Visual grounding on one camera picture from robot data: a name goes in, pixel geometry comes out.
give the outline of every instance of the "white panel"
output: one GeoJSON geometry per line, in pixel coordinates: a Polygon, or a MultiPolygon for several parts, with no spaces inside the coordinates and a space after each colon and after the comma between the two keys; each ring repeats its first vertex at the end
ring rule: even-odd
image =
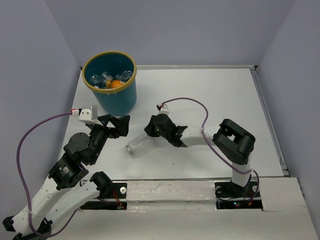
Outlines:
{"type": "Polygon", "coordinates": [[[264,211],[285,211],[306,208],[296,178],[264,178],[260,184],[264,211]]]}
{"type": "MultiPolygon", "coordinates": [[[[231,177],[231,169],[205,145],[175,148],[159,139],[160,147],[141,158],[129,156],[125,145],[143,132],[151,115],[157,113],[158,103],[190,97],[207,106],[206,126],[229,118],[256,137],[251,166],[260,176],[283,176],[249,69],[139,70],[136,84],[137,103],[130,112],[128,136],[107,140],[96,165],[88,167],[90,174],[104,171],[114,180],[231,177]]],[[[80,77],[73,108],[82,105],[98,105],[99,115],[106,114],[80,77]]],[[[177,125],[200,127],[205,118],[204,109],[191,101],[171,102],[168,107],[177,125]]],[[[70,118],[64,144],[78,132],[90,130],[77,118],[70,118]]]]}
{"type": "Polygon", "coordinates": [[[45,1],[82,66],[111,50],[139,65],[257,65],[295,2],[45,1]]]}
{"type": "Polygon", "coordinates": [[[128,181],[126,200],[132,201],[213,201],[214,181],[128,181]]]}
{"type": "Polygon", "coordinates": [[[307,208],[295,199],[301,199],[297,180],[277,178],[277,182],[261,179],[261,192],[266,202],[274,202],[274,196],[283,189],[275,184],[288,186],[286,194],[289,208],[275,211],[260,209],[214,210],[192,203],[149,203],[150,207],[131,210],[85,210],[76,213],[59,240],[317,240],[307,208]]]}

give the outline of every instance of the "bucket rim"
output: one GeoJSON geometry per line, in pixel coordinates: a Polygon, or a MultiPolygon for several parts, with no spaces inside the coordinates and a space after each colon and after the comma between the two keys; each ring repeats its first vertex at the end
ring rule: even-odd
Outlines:
{"type": "Polygon", "coordinates": [[[82,79],[84,81],[84,84],[91,91],[93,91],[95,93],[99,93],[99,94],[115,94],[115,93],[118,93],[120,91],[125,90],[127,87],[129,87],[135,81],[136,75],[137,75],[137,66],[136,66],[135,60],[130,55],[128,55],[127,53],[122,52],[122,51],[104,51],[104,52],[100,52],[97,55],[94,55],[93,57],[91,57],[85,63],[85,65],[82,68],[82,79]],[[89,82],[86,80],[85,71],[86,71],[86,68],[87,68],[88,64],[90,64],[94,59],[96,59],[96,58],[98,58],[98,57],[100,57],[102,55],[107,55],[107,54],[120,54],[120,55],[123,55],[123,56],[129,58],[131,60],[131,62],[133,63],[133,73],[132,73],[132,76],[130,77],[130,79],[125,84],[123,84],[122,86],[119,86],[119,87],[116,87],[116,88],[111,88],[111,89],[108,89],[108,88],[105,88],[105,89],[96,88],[96,87],[92,86],[91,84],[89,84],[89,82]]]}

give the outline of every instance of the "white wall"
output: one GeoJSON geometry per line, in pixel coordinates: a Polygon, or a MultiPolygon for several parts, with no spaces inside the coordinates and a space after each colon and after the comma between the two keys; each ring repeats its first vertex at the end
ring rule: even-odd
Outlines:
{"type": "Polygon", "coordinates": [[[139,65],[257,65],[294,0],[45,0],[77,62],[120,50],[139,65]]]}
{"type": "Polygon", "coordinates": [[[296,0],[258,75],[290,173],[320,237],[320,1],[296,0]]]}
{"type": "MultiPolygon", "coordinates": [[[[35,123],[68,111],[79,66],[43,0],[3,0],[0,7],[0,220],[17,214],[26,197],[16,167],[20,138],[35,123]]],[[[34,131],[21,166],[31,195],[57,160],[67,119],[34,131]]],[[[0,226],[0,239],[14,233],[0,226]]]]}

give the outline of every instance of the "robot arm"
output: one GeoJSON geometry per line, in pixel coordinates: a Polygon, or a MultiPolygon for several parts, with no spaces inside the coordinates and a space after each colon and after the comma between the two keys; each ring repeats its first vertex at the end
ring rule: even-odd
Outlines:
{"type": "Polygon", "coordinates": [[[56,224],[60,223],[86,202],[98,197],[103,198],[110,192],[112,185],[112,181],[103,171],[96,172],[77,191],[54,205],[45,216],[46,220],[52,222],[51,228],[54,229],[56,224]]]}
{"type": "MultiPolygon", "coordinates": [[[[144,131],[149,137],[163,137],[177,148],[187,148],[195,145],[207,145],[202,129],[189,126],[176,126],[169,118],[169,110],[151,116],[144,131]]],[[[250,170],[251,152],[254,150],[255,137],[230,119],[224,119],[220,125],[203,129],[208,142],[217,146],[241,172],[250,170]]],[[[232,183],[245,188],[250,180],[250,173],[240,174],[232,170],[232,183]]]]}
{"type": "Polygon", "coordinates": [[[91,129],[90,134],[76,133],[70,138],[68,144],[64,146],[65,153],[49,171],[44,184],[31,201],[32,212],[26,206],[17,215],[7,217],[3,221],[7,231],[17,233],[15,240],[31,240],[36,237],[29,225],[29,212],[31,213],[31,221],[34,228],[41,234],[50,234],[53,221],[47,219],[48,214],[52,218],[50,220],[54,220],[56,224],[66,217],[71,210],[76,210],[78,205],[86,199],[90,200],[100,195],[101,190],[104,188],[96,184],[94,176],[101,176],[99,179],[106,178],[105,187],[112,184],[111,180],[103,172],[95,173],[91,178],[92,181],[87,183],[87,188],[80,188],[71,197],[67,197],[64,201],[56,204],[64,194],[76,186],[89,173],[84,165],[94,165],[96,163],[107,139],[125,137],[129,131],[129,115],[120,118],[115,118],[110,114],[98,117],[97,106],[74,110],[72,115],[79,116],[79,120],[91,129]],[[107,127],[109,122],[114,127],[107,127]],[[70,200],[75,200],[75,198],[79,197],[79,200],[70,202],[70,200]]]}

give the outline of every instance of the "black bracket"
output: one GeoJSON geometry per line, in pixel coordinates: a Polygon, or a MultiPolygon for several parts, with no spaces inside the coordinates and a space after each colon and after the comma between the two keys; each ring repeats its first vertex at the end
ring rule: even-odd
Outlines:
{"type": "Polygon", "coordinates": [[[212,141],[231,162],[245,165],[254,150],[256,138],[234,121],[224,119],[212,141]]]}
{"type": "MultiPolygon", "coordinates": [[[[241,187],[232,181],[216,181],[215,185],[215,195],[219,199],[225,198],[244,198],[251,197],[251,194],[254,194],[257,187],[256,181],[248,181],[245,187],[241,187]]],[[[256,198],[260,197],[260,192],[258,191],[255,195],[256,198]]]]}
{"type": "Polygon", "coordinates": [[[187,126],[176,126],[166,114],[152,115],[144,131],[150,137],[163,137],[173,146],[187,147],[180,138],[187,126]]]}
{"type": "MultiPolygon", "coordinates": [[[[13,227],[14,221],[12,220],[13,217],[14,216],[6,217],[2,222],[5,229],[9,232],[15,232],[15,229],[13,227]]],[[[52,221],[47,221],[47,219],[44,219],[41,222],[37,232],[43,235],[51,235],[51,232],[52,232],[51,224],[52,224],[52,221]]],[[[34,233],[29,234],[27,236],[22,236],[22,234],[19,233],[15,235],[12,240],[47,240],[47,239],[48,239],[47,237],[40,237],[35,235],[34,233]]]]}
{"type": "Polygon", "coordinates": [[[130,116],[116,118],[110,114],[97,118],[102,125],[86,125],[91,129],[90,134],[79,132],[74,134],[63,147],[65,153],[76,163],[87,165],[96,164],[100,152],[107,139],[126,137],[129,132],[130,116]]]}
{"type": "Polygon", "coordinates": [[[56,189],[73,188],[89,171],[81,163],[72,161],[64,154],[49,171],[49,178],[57,184],[56,189]]]}
{"type": "Polygon", "coordinates": [[[125,199],[127,198],[127,193],[122,194],[120,189],[124,187],[127,189],[128,184],[126,182],[114,182],[112,184],[112,189],[105,195],[100,195],[101,199],[112,199],[112,201],[104,202],[104,201],[88,201],[80,208],[82,210],[125,210],[127,209],[127,202],[125,199]],[[115,197],[112,191],[115,190],[118,198],[120,199],[123,208],[118,208],[115,197]]]}
{"type": "Polygon", "coordinates": [[[93,174],[90,181],[97,185],[96,189],[100,191],[99,198],[101,199],[106,198],[114,186],[113,182],[103,171],[93,174]]]}

